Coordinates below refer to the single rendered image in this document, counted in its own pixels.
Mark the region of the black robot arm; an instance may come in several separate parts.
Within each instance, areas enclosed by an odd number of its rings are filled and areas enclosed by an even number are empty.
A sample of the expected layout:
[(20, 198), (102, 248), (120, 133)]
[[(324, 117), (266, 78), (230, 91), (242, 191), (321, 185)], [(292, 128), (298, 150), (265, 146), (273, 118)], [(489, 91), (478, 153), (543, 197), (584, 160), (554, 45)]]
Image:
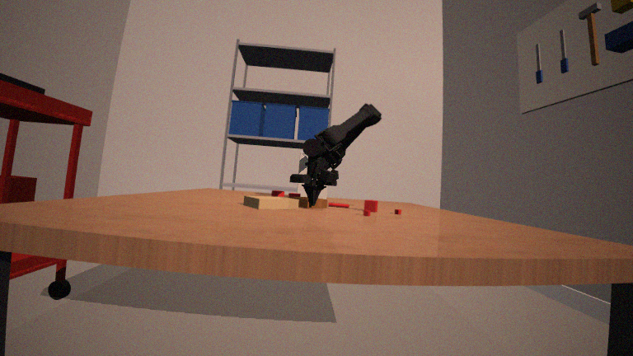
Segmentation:
[[(363, 105), (359, 112), (351, 116), (340, 125), (317, 133), (314, 138), (308, 139), (302, 146), (308, 160), (325, 161), (326, 167), (316, 166), (313, 179), (321, 178), (326, 182), (339, 179), (339, 172), (335, 168), (342, 162), (346, 148), (367, 128), (376, 124), (381, 119), (381, 114), (372, 105)], [(335, 165), (334, 165), (335, 164)], [(328, 171), (329, 168), (331, 171)]]

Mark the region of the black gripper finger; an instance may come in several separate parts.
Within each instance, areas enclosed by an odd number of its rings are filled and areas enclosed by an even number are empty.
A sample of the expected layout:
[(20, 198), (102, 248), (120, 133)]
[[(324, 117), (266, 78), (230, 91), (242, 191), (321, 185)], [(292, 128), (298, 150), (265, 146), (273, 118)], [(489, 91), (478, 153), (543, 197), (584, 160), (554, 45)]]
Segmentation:
[(303, 188), (305, 189), (306, 193), (307, 193), (307, 197), (309, 199), (310, 205), (314, 206), (315, 203), (315, 198), (316, 198), (316, 191), (319, 187), (319, 185), (302, 185)]
[(320, 193), (321, 193), (321, 191), (322, 191), (324, 188), (326, 188), (326, 187), (327, 187), (327, 186), (319, 186), (319, 187), (318, 187), (318, 189), (316, 190), (316, 198), (315, 198), (315, 203), (314, 203), (314, 206), (315, 206), (315, 204), (316, 204), (316, 202), (317, 202), (317, 199), (318, 199), (319, 194), (320, 194)]

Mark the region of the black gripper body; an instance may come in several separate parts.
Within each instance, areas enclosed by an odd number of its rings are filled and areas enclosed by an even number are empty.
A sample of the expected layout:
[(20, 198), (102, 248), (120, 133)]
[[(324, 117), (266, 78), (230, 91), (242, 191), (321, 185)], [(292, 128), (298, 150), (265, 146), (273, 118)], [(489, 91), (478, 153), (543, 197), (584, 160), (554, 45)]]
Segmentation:
[(320, 168), (323, 169), (324, 166), (326, 167), (326, 164), (324, 164), (324, 162), (325, 161), (322, 161), (322, 160), (314, 160), (314, 159), (308, 160), (308, 162), (305, 162), (305, 166), (307, 166), (307, 174), (306, 175), (292, 174), (290, 176), (290, 182), (293, 182), (293, 183), (304, 183), (304, 185), (319, 185), (319, 186), (332, 185), (332, 186), (337, 186), (337, 180), (335, 180), (335, 183), (333, 183), (333, 182), (329, 183), (329, 182), (326, 182), (326, 181), (322, 180), (321, 178), (313, 179), (313, 174), (314, 174), (314, 171), (316, 169), (316, 166), (320, 165)]

